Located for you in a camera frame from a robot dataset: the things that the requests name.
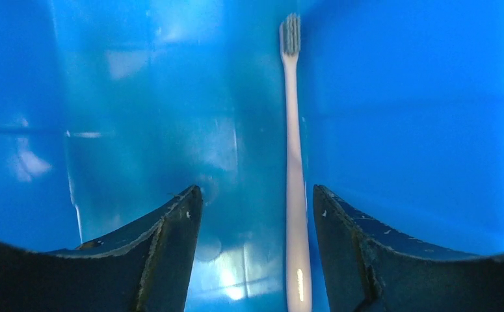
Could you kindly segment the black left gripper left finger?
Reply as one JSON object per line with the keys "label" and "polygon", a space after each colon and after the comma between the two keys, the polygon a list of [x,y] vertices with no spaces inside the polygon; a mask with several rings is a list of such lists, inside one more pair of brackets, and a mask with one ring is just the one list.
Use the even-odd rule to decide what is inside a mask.
{"label": "black left gripper left finger", "polygon": [[0,241],[0,311],[183,311],[202,208],[192,185],[74,250]]}

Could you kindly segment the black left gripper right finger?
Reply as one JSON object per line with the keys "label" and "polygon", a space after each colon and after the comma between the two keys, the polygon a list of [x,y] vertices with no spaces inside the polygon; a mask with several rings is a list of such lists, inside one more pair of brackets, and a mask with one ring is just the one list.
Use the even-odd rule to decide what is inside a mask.
{"label": "black left gripper right finger", "polygon": [[504,253],[413,238],[322,185],[313,213],[331,311],[504,311]]}

